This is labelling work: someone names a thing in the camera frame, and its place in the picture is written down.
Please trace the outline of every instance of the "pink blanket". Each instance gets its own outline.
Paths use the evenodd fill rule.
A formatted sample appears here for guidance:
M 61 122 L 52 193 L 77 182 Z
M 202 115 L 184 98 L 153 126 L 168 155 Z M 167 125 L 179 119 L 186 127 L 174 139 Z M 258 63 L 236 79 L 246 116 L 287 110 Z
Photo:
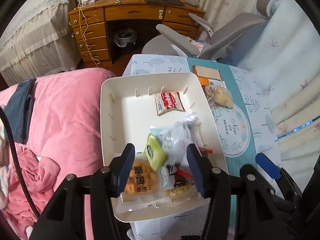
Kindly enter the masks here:
M 46 156 L 60 166 L 53 189 L 69 174 L 86 176 L 102 167 L 100 140 L 100 91 L 102 83 L 114 77 L 100 69 L 81 69 L 37 78 L 29 139 L 24 148 Z M 6 105 L 17 85 L 0 92 Z M 85 202 L 87 239 L 93 239 L 90 202 Z
M 48 157 L 42 157 L 38 161 L 28 149 L 18 152 L 18 159 L 28 191 L 39 212 L 42 212 L 53 194 L 52 186 L 60 167 Z M 33 226 L 37 221 L 20 186 L 14 165 L 12 165 L 9 179 L 8 204 L 3 212 L 21 238 L 27 237 L 26 227 Z

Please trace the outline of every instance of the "white cable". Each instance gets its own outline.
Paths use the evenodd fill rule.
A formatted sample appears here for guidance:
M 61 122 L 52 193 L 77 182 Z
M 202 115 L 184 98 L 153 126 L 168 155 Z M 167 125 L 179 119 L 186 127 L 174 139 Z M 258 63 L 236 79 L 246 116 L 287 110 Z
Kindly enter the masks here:
M 86 43 L 87 38 L 86 38 L 86 36 L 85 36 L 85 32 L 88 30 L 89 24 L 87 23 L 87 17 L 84 16 L 84 13 L 83 13 L 83 11 L 82 11 L 83 4 L 81 4 L 80 7 L 79 7 L 79 5 L 78 5 L 78 8 L 79 8 L 79 25 L 80 25 L 80 32 L 81 32 L 82 39 L 83 39 L 83 41 L 84 41 L 84 44 L 85 44 L 85 46 L 86 46 L 86 48 L 87 48 L 87 50 L 88 50 L 88 52 L 89 52 L 89 55 L 90 55 L 92 61 L 95 63 L 95 65 L 96 65 L 97 67 L 99 67 L 99 66 L 97 65 L 97 63 L 95 62 L 95 60 L 98 61 L 98 64 L 100 64 L 100 60 L 95 59 L 95 58 L 92 57 L 92 54 L 91 54 L 91 52 L 89 51 L 88 45 L 87 45 L 87 43 Z M 84 19 L 85 19 L 85 24 L 87 25 L 87 28 L 85 29 L 84 33 L 82 33 L 82 29 L 81 29 L 81 16 L 80 16 L 80 12 L 82 13 L 82 16 L 83 16 Z

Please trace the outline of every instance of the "pink bedding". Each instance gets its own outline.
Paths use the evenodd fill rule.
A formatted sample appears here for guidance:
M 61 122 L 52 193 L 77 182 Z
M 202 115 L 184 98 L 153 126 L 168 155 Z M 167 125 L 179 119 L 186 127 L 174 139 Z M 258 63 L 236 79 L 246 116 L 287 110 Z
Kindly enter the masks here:
M 100 89 L 114 77 L 100 69 L 81 69 L 37 78 L 32 89 L 35 99 L 29 139 L 23 149 L 51 158 L 60 166 L 53 186 L 69 173 L 93 174 L 102 163 L 100 141 Z M 0 92 L 0 105 L 6 105 L 17 85 Z M 85 203 L 87 239 L 93 239 L 90 203 Z

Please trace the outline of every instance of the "cardboard box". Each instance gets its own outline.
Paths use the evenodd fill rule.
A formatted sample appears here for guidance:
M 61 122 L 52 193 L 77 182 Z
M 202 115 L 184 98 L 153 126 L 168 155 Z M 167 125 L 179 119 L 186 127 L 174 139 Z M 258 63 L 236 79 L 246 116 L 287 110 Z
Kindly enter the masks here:
M 196 66 L 194 65 L 192 67 L 192 72 L 197 76 L 197 77 L 202 77 L 202 78 L 208 78 L 208 79 L 215 79 L 222 81 L 222 78 L 220 76 L 219 70 L 212 69 L 212 68 L 207 68 L 207 67 L 201 67 L 201 66 Z

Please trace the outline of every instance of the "floral tablecloth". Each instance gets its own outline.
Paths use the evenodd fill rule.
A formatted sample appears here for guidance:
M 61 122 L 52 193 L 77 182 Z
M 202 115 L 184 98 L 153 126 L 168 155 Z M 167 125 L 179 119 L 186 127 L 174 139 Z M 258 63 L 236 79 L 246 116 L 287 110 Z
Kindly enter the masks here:
M 252 164 L 273 185 L 276 183 L 255 163 L 257 153 L 263 152 L 280 166 L 280 150 L 265 93 L 256 85 L 251 72 L 233 66 L 178 56 L 133 55 L 124 75 L 164 72 L 190 72 L 193 65 L 220 71 L 230 90 L 235 106 L 225 108 L 210 103 L 230 175 L 239 176 L 240 168 Z M 175 216 L 132 223 L 135 239 L 180 239 L 184 235 L 201 235 L 208 206 L 205 205 Z M 230 232 L 236 215 L 236 199 L 232 198 Z

